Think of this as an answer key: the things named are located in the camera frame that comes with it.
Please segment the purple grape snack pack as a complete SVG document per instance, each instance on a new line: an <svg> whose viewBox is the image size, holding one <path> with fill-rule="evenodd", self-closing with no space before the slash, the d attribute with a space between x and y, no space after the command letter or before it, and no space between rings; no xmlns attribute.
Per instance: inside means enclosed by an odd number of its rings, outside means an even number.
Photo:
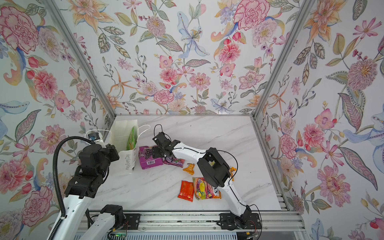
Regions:
<svg viewBox="0 0 384 240"><path fill-rule="evenodd" d="M162 158L153 158L154 146L139 148L139 163L143 170L163 165Z"/></svg>

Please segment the green Lays chips bag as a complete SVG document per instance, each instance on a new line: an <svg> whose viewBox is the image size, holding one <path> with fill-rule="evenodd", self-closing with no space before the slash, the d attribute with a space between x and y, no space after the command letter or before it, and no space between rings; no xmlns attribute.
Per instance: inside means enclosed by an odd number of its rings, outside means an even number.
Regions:
<svg viewBox="0 0 384 240"><path fill-rule="evenodd" d="M127 140L126 150L130 151L133 150L136 147L137 144L137 126L133 126L131 130L129 131L129 136Z"/></svg>

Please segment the white paper gift bag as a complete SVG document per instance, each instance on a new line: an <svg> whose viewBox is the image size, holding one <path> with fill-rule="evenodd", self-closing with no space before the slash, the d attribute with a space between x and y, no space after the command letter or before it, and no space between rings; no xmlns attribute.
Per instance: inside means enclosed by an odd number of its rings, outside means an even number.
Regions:
<svg viewBox="0 0 384 240"><path fill-rule="evenodd" d="M126 145L129 136L129 131L133 126L137 126L137 144L133 150L127 151ZM115 121L111 128L110 144L116 147L119 160L111 163L111 171L116 175L132 174L136 162L139 161L139 139L140 136L151 128L150 125L142 125L139 127L138 120L122 120Z"/></svg>

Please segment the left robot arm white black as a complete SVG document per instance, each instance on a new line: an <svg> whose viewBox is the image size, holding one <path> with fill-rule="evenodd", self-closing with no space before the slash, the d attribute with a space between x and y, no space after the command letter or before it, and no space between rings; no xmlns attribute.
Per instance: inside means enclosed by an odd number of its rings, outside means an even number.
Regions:
<svg viewBox="0 0 384 240"><path fill-rule="evenodd" d="M112 162L120 159L113 145L86 146L80 152L81 165L68 182L60 216L48 237L49 240L74 239L83 216L94 200L99 187L104 184ZM126 224L123 207L106 205L90 228L83 234L84 240L100 240L108 231L114 231Z"/></svg>

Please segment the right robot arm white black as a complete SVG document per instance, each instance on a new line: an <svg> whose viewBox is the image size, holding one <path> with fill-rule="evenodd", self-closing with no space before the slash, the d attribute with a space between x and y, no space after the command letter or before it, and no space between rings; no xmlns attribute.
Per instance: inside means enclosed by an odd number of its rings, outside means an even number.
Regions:
<svg viewBox="0 0 384 240"><path fill-rule="evenodd" d="M156 144L153 157L183 159L196 164L205 181L220 191L230 210L230 223L226 227L222 226L223 229L246 229L250 224L256 229L262 227L260 214L253 213L251 207L241 199L234 187L232 179L235 174L230 173L230 165L221 156L221 153L228 154L227 151L216 148L196 149L178 140L172 141L164 132L155 134L153 141Z"/></svg>

